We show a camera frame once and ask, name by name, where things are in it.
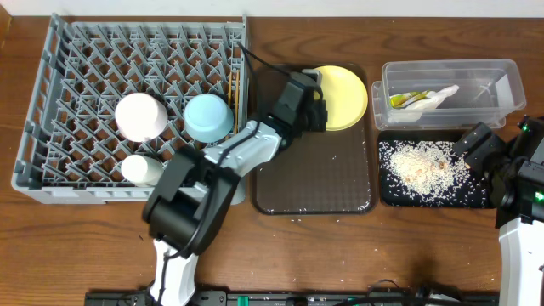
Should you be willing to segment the yellow plate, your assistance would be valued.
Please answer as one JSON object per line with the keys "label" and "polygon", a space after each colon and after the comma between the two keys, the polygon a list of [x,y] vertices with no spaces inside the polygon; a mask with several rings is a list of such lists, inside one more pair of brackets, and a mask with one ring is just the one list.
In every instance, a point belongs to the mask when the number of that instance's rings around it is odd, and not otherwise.
{"label": "yellow plate", "polygon": [[338,65],[316,68],[328,113],[326,131],[351,128],[365,114],[368,93],[365,84],[351,70]]}

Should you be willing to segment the white napkin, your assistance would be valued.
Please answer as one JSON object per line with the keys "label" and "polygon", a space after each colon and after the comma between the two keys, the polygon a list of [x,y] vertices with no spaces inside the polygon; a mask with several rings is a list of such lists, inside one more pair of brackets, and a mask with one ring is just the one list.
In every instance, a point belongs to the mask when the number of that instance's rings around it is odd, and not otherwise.
{"label": "white napkin", "polygon": [[425,99],[418,100],[405,108],[395,109],[391,106],[393,110],[388,121],[391,123],[416,122],[425,112],[437,109],[447,98],[454,95],[459,88],[457,85],[452,85],[438,92],[429,90],[429,94]]}

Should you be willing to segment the light blue bowl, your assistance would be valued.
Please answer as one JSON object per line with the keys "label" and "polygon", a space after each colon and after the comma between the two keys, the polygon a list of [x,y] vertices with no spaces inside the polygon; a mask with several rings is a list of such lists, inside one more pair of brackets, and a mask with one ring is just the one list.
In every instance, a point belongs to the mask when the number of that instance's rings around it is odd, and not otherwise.
{"label": "light blue bowl", "polygon": [[233,126],[233,111],[215,94],[196,95],[184,108],[184,128],[199,142],[213,143],[224,139]]}

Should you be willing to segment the green orange snack wrapper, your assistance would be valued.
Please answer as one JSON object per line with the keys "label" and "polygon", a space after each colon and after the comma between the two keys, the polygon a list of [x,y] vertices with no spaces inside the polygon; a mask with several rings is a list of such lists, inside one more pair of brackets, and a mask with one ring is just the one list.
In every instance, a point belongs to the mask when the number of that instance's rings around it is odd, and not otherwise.
{"label": "green orange snack wrapper", "polygon": [[392,95],[389,99],[390,105],[395,109],[402,109],[408,105],[417,102],[418,100],[425,99],[429,94],[429,90],[422,92],[409,92],[409,93],[398,93]]}

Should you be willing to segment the white saucer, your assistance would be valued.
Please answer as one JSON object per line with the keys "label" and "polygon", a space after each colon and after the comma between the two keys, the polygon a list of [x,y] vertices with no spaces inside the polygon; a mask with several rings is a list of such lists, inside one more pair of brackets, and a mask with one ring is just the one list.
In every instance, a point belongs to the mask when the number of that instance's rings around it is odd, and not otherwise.
{"label": "white saucer", "polygon": [[115,120],[120,134],[133,142],[157,138],[166,128],[166,107],[147,93],[131,93],[115,108]]}

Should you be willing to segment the white cup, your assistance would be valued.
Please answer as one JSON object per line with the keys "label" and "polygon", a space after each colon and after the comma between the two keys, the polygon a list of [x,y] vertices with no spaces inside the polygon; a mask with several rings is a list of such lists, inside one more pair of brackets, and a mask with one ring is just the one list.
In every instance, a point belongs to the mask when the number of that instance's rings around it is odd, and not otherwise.
{"label": "white cup", "polygon": [[148,156],[131,155],[121,163],[122,176],[138,187],[155,186],[163,173],[162,164]]}

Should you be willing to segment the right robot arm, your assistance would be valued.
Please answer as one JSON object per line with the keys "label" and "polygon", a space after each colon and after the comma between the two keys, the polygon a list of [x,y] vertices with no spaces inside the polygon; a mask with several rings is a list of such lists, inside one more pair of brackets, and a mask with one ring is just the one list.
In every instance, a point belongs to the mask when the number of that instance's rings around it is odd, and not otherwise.
{"label": "right robot arm", "polygon": [[484,178],[501,247],[500,305],[543,304],[543,118],[525,116],[506,142],[479,122],[454,144]]}

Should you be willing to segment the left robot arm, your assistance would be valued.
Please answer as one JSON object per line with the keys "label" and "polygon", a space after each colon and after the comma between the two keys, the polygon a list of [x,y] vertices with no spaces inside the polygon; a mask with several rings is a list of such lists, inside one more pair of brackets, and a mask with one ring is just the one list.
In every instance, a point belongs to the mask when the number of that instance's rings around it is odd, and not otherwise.
{"label": "left robot arm", "polygon": [[206,150],[179,149],[146,202],[157,254],[150,296],[156,305],[186,305],[196,291],[196,265],[217,236],[241,179],[271,161],[305,132],[326,129],[327,109],[316,69],[288,73],[264,116]]}

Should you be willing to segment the clear plastic bin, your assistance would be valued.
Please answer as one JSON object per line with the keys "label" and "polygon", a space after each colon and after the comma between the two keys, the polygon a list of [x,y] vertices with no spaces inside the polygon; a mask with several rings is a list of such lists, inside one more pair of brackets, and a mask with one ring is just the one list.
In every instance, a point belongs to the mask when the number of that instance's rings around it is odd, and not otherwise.
{"label": "clear plastic bin", "polygon": [[389,62],[372,84],[379,130],[464,129],[479,122],[501,128],[526,106],[524,86],[510,59]]}

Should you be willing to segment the dark brown serving tray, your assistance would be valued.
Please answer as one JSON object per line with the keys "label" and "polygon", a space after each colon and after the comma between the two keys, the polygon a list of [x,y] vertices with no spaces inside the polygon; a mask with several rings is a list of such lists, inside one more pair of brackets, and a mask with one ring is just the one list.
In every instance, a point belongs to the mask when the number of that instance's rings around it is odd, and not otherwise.
{"label": "dark brown serving tray", "polygon": [[378,203],[370,114],[341,131],[304,133],[253,170],[251,202],[265,215],[369,213]]}

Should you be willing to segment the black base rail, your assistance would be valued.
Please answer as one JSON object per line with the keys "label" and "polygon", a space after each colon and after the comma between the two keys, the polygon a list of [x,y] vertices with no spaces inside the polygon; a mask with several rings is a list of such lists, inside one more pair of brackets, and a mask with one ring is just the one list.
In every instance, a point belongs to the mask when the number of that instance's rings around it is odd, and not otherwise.
{"label": "black base rail", "polygon": [[[241,292],[220,287],[201,287],[189,305],[193,306],[286,306],[337,305],[362,298],[372,298],[374,305],[407,305],[407,298],[435,298],[469,305],[497,305],[496,292],[462,292],[452,286],[422,285],[416,290],[383,281],[366,292]],[[132,292],[94,291],[85,294],[84,306],[155,305],[149,289]]]}

